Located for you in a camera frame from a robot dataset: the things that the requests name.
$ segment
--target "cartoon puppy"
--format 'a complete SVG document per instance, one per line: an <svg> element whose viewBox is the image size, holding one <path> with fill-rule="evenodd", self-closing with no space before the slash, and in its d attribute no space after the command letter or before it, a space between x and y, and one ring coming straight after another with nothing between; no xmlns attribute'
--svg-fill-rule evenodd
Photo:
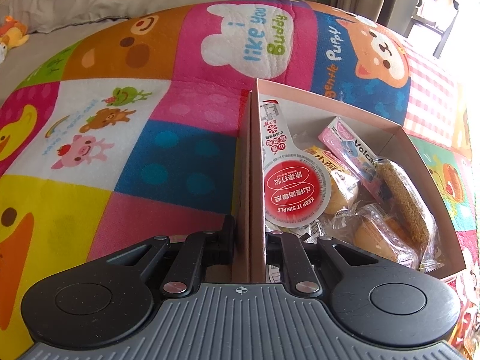
<svg viewBox="0 0 480 360"><path fill-rule="evenodd" d="M337 22L350 36L358 62L355 74L361 79L379 79L401 88L409 79L409 64L403 48L379 28L342 19Z"/></svg>
<svg viewBox="0 0 480 360"><path fill-rule="evenodd" d="M358 157L359 155L355 143L351 140L344 140L342 142L342 148L350 155L350 157Z"/></svg>
<svg viewBox="0 0 480 360"><path fill-rule="evenodd" d="M119 108L103 108L100 111L97 111L95 116L91 116L87 119L87 124L80 127L80 132L84 133L88 130L97 130L99 128L104 128L111 124L115 125L117 122L128 122L130 118L127 115L134 114L136 111L129 111L124 109L121 111Z"/></svg>

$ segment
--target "cartoon bear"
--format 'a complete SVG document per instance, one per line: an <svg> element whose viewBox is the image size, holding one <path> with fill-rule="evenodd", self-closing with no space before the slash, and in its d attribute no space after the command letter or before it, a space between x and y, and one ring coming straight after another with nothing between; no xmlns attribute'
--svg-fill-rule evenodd
<svg viewBox="0 0 480 360"><path fill-rule="evenodd" d="M294 27L287 11L264 4L216 4L207 11L222 17L221 33L202 41L207 64L231 65L261 79L277 77L287 69Z"/></svg>
<svg viewBox="0 0 480 360"><path fill-rule="evenodd" d="M355 74L361 79L379 79L402 88L409 79L409 64L404 49L386 31L362 22L337 19L349 33L358 62Z"/></svg>
<svg viewBox="0 0 480 360"><path fill-rule="evenodd" d="M114 126L117 122L129 122L130 118L127 117L127 115L134 114L135 112L136 110L129 111L128 109L124 109L121 111L120 108L103 108L97 111L95 116L87 119L87 124L80 127L80 132L84 133L89 130L97 130L109 124Z"/></svg>

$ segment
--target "orange square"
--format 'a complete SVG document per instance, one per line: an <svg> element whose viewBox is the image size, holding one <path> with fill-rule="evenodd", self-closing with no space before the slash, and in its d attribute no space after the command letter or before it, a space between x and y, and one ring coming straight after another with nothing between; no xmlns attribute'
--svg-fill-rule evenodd
<svg viewBox="0 0 480 360"><path fill-rule="evenodd" d="M156 12L105 28L71 54L62 80L171 80L182 23L191 6Z"/></svg>

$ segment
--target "cartoon frog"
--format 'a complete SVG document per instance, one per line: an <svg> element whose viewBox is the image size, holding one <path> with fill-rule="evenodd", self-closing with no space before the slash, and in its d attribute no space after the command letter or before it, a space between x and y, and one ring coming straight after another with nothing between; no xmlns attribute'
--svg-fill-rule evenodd
<svg viewBox="0 0 480 360"><path fill-rule="evenodd" d="M125 88L115 88L112 94L112 97L102 100L106 103L108 107L121 107L123 105L127 105L128 103L135 103L139 100L146 100L148 96L152 94L152 92L143 93L143 90L138 92L138 90L136 90L134 87L126 86Z"/></svg>

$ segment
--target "wrapped pastry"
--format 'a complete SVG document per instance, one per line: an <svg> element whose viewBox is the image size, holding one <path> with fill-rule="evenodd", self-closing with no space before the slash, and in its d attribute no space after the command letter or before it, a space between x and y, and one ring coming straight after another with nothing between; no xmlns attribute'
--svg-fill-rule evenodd
<svg viewBox="0 0 480 360"><path fill-rule="evenodd" d="M362 217L362 224L354 235L355 246L403 266L418 269L417 252L388 226L388 222L394 223L394 218L384 220L383 213L376 204L367 204L358 210L358 214Z"/></svg>
<svg viewBox="0 0 480 360"><path fill-rule="evenodd" d="M324 212L335 215L338 211L351 207L358 195L359 180L330 151L316 146L305 151L323 163L330 174L332 195Z"/></svg>
<svg viewBox="0 0 480 360"><path fill-rule="evenodd" d="M287 233L295 234L302 242L316 243L319 236L324 236L325 231L322 228L322 225L318 219L315 219L313 222L308 225L301 227L282 227L282 231Z"/></svg>
<svg viewBox="0 0 480 360"><path fill-rule="evenodd" d="M388 159L378 160L376 168L390 188L415 246L421 253L420 270L430 272L441 267L443 264L435 259L437 223L409 176L402 167Z"/></svg>

